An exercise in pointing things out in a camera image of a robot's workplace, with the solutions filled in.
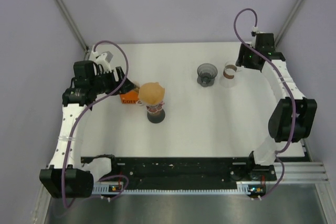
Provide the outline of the glass cup with brown band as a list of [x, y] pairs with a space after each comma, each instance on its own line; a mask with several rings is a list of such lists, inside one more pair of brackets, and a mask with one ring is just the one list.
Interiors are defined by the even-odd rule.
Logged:
[[241, 71], [241, 67], [237, 66], [236, 62], [228, 61], [225, 63], [223, 76], [228, 80], [233, 80], [239, 71]]

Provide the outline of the orange coffee filter box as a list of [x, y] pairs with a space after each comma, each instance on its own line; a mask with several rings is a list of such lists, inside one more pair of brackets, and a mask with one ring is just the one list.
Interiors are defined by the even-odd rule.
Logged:
[[138, 95], [139, 95], [139, 88], [140, 85], [138, 82], [134, 82], [135, 87], [129, 91], [126, 94], [120, 94], [120, 100], [123, 104], [136, 104], [137, 101], [139, 100]]

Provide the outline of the single brown paper filter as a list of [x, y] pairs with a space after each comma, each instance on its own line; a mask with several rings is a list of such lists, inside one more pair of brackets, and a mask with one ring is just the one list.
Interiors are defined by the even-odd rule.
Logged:
[[138, 98], [141, 102], [155, 105], [164, 99], [165, 89], [158, 82], [148, 82], [139, 88]]

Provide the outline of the grey smoked plastic dripper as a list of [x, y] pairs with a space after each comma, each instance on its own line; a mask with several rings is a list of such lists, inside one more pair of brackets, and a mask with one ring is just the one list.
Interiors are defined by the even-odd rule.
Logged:
[[203, 63], [197, 68], [197, 83], [202, 87], [210, 87], [214, 84], [218, 74], [217, 68], [211, 63]]

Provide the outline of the clear glass dripper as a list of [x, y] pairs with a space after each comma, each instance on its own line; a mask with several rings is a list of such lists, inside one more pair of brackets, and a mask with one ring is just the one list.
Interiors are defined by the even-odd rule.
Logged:
[[145, 106], [149, 114], [156, 114], [163, 110], [164, 101], [156, 102], [150, 99], [139, 99], [136, 102], [137, 105]]

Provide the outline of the glass carafe with red rim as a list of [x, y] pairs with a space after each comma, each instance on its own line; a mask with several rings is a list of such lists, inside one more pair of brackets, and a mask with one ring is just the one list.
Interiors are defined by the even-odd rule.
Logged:
[[158, 124], [165, 119], [165, 111], [162, 104], [147, 106], [147, 118], [151, 123]]

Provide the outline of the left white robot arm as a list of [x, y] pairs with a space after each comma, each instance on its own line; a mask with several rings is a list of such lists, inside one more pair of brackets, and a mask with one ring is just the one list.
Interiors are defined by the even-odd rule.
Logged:
[[91, 60], [73, 65], [71, 85], [62, 94], [62, 124], [54, 155], [39, 180], [53, 198], [88, 198], [101, 176], [114, 180], [119, 174], [116, 164], [103, 164], [101, 172], [81, 166], [81, 146], [86, 121], [93, 106], [104, 99], [131, 90], [129, 68], [102, 70]]

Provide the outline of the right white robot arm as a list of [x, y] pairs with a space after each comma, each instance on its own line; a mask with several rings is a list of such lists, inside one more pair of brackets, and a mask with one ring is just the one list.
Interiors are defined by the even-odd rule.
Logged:
[[310, 135], [317, 102], [306, 98], [295, 84], [285, 57], [275, 48], [274, 35], [254, 31], [252, 37], [251, 43], [240, 46], [236, 66], [260, 71], [277, 103], [268, 121], [268, 137], [252, 151], [253, 162], [245, 166], [246, 176], [256, 180], [264, 174], [263, 166], [274, 163], [276, 155]]

